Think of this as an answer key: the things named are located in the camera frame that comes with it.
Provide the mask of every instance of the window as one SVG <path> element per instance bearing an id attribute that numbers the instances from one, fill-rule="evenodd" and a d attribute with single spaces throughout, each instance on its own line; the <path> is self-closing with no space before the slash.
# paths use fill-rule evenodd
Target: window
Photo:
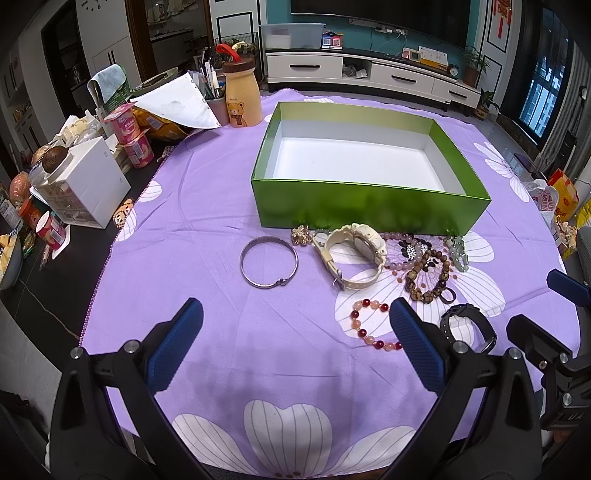
<path id="1" fill-rule="evenodd" d="M 534 141 L 545 141 L 552 130 L 560 90 L 567 84 L 569 51 L 569 32 L 552 10 L 543 8 L 537 59 L 518 122 Z"/>

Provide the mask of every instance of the yellow snack bag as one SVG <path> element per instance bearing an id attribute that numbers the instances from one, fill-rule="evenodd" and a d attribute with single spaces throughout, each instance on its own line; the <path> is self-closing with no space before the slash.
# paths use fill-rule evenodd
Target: yellow snack bag
<path id="1" fill-rule="evenodd" d="M 555 213 L 556 216 L 560 218 L 561 222 L 565 222 L 577 209 L 577 205 L 579 203 L 577 189 L 574 188 L 573 183 L 560 169 L 556 170 L 550 177 L 548 180 L 548 185 L 552 185 L 556 190 L 558 190 L 560 198 L 558 200 Z"/>
<path id="2" fill-rule="evenodd" d="M 150 138 L 174 142 L 187 136 L 181 126 L 141 108 L 134 107 L 134 117 L 141 128 L 148 128 Z"/>

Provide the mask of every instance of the green box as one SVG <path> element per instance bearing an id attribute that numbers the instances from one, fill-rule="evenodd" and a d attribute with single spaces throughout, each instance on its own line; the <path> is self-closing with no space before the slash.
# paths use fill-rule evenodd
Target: green box
<path id="1" fill-rule="evenodd" d="M 465 235 L 491 201 L 435 120 L 338 103 L 278 103 L 251 183 L 276 228 Z"/>

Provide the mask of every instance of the pen holder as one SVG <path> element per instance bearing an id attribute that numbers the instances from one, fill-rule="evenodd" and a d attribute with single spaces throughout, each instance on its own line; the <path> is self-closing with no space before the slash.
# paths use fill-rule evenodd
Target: pen holder
<path id="1" fill-rule="evenodd" d="M 216 116 L 217 121 L 220 122 L 222 127 L 230 123 L 225 97 L 207 100 L 207 104 L 209 105 L 209 108 L 212 109 L 213 114 Z"/>

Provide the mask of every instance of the gold brooch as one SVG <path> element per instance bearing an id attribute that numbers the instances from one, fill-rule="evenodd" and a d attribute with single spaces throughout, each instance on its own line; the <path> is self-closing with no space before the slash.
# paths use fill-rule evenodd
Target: gold brooch
<path id="1" fill-rule="evenodd" d="M 312 243 L 312 236 L 307 225 L 300 225 L 291 230 L 291 243 L 302 247 Z"/>

